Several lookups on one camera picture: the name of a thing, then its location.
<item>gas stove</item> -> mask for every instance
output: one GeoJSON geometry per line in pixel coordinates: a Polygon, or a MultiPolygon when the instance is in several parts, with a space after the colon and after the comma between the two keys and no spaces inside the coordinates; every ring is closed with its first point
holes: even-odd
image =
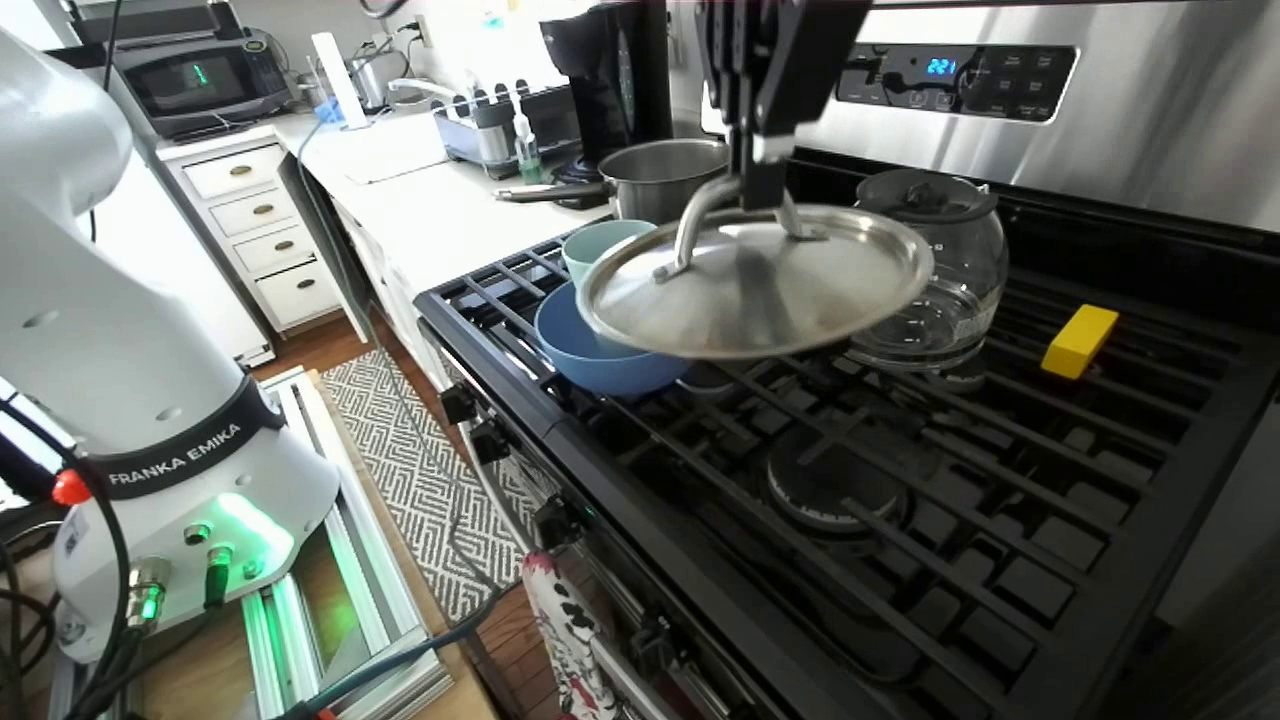
{"type": "Polygon", "coordinates": [[[611,400],[536,348],[533,312],[558,285],[558,242],[538,242],[421,312],[525,444],[800,715],[1091,707],[1280,367],[1270,335],[1013,272],[965,382],[836,345],[611,400]],[[1039,353],[1081,299],[1124,320],[1071,382],[1039,353]]]}
{"type": "Polygon", "coordinates": [[[1263,69],[1242,28],[1198,4],[870,12],[786,187],[853,203],[879,169],[993,184],[1013,279],[948,375],[831,345],[696,365],[639,400],[578,390],[533,335],[563,285],[555,241],[417,299],[553,474],[536,495],[576,503],[659,609],[639,617],[688,639],[655,658],[647,623],[622,631],[639,675],[723,669],[703,715],[1104,707],[1280,381],[1275,203],[1239,176],[1252,143],[1210,132],[1275,93],[1183,93],[1263,69]],[[1081,303],[1120,323],[1083,381],[1055,381],[1039,356],[1081,303]]]}

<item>yellow sponge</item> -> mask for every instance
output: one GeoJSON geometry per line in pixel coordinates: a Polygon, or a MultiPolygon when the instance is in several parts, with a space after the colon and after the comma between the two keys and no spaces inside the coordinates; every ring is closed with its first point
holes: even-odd
{"type": "Polygon", "coordinates": [[[1052,335],[1052,345],[1039,356],[1039,367],[1065,381],[1081,381],[1091,365],[1091,356],[1113,335],[1120,312],[1081,303],[1074,317],[1052,335]]]}

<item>kitchen rug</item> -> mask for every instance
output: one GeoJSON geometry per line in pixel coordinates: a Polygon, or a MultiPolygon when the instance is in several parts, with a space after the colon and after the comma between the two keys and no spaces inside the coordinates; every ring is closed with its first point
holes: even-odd
{"type": "Polygon", "coordinates": [[[487,585],[455,550],[467,550],[498,589],[514,579],[518,548],[512,523],[383,353],[321,371],[321,396],[361,480],[381,489],[448,618],[467,617],[487,594],[487,585]]]}

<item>white countertop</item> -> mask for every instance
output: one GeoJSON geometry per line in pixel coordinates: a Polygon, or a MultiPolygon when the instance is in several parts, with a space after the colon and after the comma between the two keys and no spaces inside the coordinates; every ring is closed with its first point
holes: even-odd
{"type": "Polygon", "coordinates": [[[411,295],[608,212],[496,200],[498,181],[443,159],[427,112],[376,117],[361,132],[316,126],[312,112],[297,112],[205,143],[164,143],[159,159],[214,157],[271,137],[365,225],[411,295]]]}

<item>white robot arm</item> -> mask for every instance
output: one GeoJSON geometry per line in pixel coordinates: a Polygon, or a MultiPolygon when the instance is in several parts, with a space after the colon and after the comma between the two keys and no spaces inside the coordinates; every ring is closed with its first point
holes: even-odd
{"type": "MultiPolygon", "coordinates": [[[[129,149],[87,76],[0,31],[0,409],[38,404],[107,480],[151,598],[131,623],[170,627],[279,579],[337,474],[176,299],[83,241],[77,215],[115,187],[129,149]]],[[[51,563],[58,648],[96,662],[115,618],[101,503],[65,517],[51,563]]]]}

